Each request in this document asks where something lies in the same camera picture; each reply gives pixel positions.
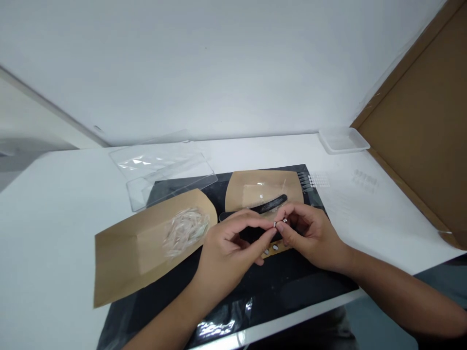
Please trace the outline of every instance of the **transparent plastic container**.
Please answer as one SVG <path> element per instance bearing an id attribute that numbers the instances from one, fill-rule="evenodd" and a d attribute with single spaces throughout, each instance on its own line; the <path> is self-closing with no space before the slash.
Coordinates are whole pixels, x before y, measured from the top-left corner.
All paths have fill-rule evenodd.
<path id="1" fill-rule="evenodd" d="M 133 212 L 196 188 L 202 190 L 217 181 L 204 155 L 194 142 L 186 139 L 188 135 L 182 132 L 172 135 L 183 141 L 166 143 L 164 136 L 109 153 L 127 180 Z"/>
<path id="2" fill-rule="evenodd" d="M 363 136 L 351 127 L 320 129 L 319 139 L 331 155 L 361 152 L 370 148 Z"/>

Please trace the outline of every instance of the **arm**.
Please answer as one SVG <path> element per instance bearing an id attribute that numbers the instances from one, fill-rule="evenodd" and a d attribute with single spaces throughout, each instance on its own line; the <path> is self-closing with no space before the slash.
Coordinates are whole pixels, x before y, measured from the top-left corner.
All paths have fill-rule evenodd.
<path id="1" fill-rule="evenodd" d="M 193 280 L 160 314 L 144 327 L 124 350 L 182 349 L 198 323 L 241 281 L 277 232 L 272 222 L 251 210 L 242 210 L 209 229 Z M 238 233 L 250 227 L 267 230 L 250 245 Z"/>
<path id="2" fill-rule="evenodd" d="M 281 222 L 283 218 L 303 236 Z M 346 245 L 322 210 L 290 203 L 275 220 L 285 244 L 317 267 L 355 280 L 401 327 L 439 338 L 467 333 L 467 313 L 459 305 L 402 270 Z"/>

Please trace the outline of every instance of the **white table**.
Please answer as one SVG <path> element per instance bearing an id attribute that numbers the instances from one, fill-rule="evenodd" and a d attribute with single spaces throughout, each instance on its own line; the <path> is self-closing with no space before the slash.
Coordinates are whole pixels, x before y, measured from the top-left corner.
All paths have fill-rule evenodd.
<path id="1" fill-rule="evenodd" d="M 316 134 L 197 145 L 216 173 L 303 163 L 327 172 L 331 187 L 318 191 L 340 237 L 410 274 L 463 254 L 438 236 L 367 152 L 330 156 Z M 0 348 L 96 348 L 109 306 L 92 308 L 94 235 L 133 214 L 110 150 L 48 153 L 0 193 Z M 355 170 L 377 184 L 356 184 Z M 248 344 L 363 294 L 353 291 L 203 348 Z"/>

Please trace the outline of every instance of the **hand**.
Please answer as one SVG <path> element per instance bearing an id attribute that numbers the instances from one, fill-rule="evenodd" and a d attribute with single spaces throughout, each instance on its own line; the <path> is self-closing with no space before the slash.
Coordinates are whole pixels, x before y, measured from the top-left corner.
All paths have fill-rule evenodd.
<path id="1" fill-rule="evenodd" d="M 282 222 L 284 218 L 287 218 L 287 224 Z M 321 209 L 302 203 L 287 203 L 278 210 L 274 220 L 284 244 L 298 250 L 313 265 L 344 273 L 352 262 L 353 249 L 341 241 Z"/>
<path id="2" fill-rule="evenodd" d="M 239 232 L 246 227 L 267 230 L 253 244 L 242 240 Z M 192 283 L 200 294 L 217 305 L 241 281 L 253 263 L 261 266 L 261 254 L 276 233 L 273 223 L 258 213 L 241 210 L 223 222 L 211 227 L 206 234 L 198 269 Z"/>

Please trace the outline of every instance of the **white wall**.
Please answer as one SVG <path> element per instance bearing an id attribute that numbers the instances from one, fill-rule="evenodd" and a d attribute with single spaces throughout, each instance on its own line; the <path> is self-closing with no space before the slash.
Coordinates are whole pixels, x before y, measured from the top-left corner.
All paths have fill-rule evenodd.
<path id="1" fill-rule="evenodd" d="M 102 146 L 105 142 L 0 69 L 0 153 Z"/>
<path id="2" fill-rule="evenodd" d="M 113 145 L 349 125 L 444 0 L 24 0 L 0 65 Z"/>

